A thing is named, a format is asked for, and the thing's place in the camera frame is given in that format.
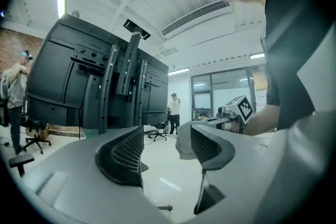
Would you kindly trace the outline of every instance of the man in black shirt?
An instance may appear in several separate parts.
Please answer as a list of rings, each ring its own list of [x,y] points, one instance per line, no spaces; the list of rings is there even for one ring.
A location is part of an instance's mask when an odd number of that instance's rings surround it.
[[[267,105],[250,119],[245,134],[290,128],[296,120],[314,111],[297,72],[328,32],[334,20],[334,5],[330,5],[330,0],[235,1],[260,3],[266,14],[263,47],[267,60]]]

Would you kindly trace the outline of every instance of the ceiling light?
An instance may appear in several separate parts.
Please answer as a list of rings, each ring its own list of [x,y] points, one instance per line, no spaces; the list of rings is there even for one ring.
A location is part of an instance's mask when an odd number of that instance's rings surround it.
[[[250,59],[257,59],[257,58],[262,58],[262,57],[265,57],[265,54],[250,55]]]
[[[62,17],[66,13],[66,0],[57,0],[58,18]]]
[[[189,68],[185,68],[185,69],[181,69],[181,70],[178,70],[178,71],[171,72],[171,73],[168,74],[168,76],[179,74],[179,73],[183,73],[183,72],[188,72],[188,71],[190,71],[190,69]]]

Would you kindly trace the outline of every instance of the white ceiling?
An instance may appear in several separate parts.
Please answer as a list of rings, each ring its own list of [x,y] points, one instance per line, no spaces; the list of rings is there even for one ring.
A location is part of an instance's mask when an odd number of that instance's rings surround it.
[[[67,0],[67,13],[77,10],[81,19],[125,40],[130,39],[131,33],[123,24],[130,19],[152,35],[148,40],[141,41],[140,48],[157,57],[170,49],[165,47],[166,39],[161,30],[181,16],[213,1]],[[177,52],[160,57],[160,60],[175,69],[201,68],[204,64],[226,66],[249,61],[249,54],[261,51],[259,39],[265,21],[263,8],[257,4],[234,3],[232,18],[233,33],[225,34],[223,31],[221,37],[216,36],[188,48],[176,39]],[[3,27],[44,38],[57,19],[56,0],[12,0]]]

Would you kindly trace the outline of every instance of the dark trousers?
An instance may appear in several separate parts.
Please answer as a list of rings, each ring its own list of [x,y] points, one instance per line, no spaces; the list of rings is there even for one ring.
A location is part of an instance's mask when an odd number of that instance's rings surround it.
[[[176,134],[177,127],[180,125],[180,115],[170,115],[170,134],[174,132],[174,124],[176,124]]]
[[[13,148],[17,152],[20,150],[20,126],[21,126],[22,106],[9,109],[10,118],[10,136],[12,138]]]

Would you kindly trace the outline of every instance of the white shirt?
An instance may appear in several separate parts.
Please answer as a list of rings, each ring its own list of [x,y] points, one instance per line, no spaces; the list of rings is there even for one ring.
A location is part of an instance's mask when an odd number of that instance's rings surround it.
[[[179,115],[180,114],[180,106],[181,106],[181,99],[180,101],[171,101],[169,107],[171,109],[170,115]]]

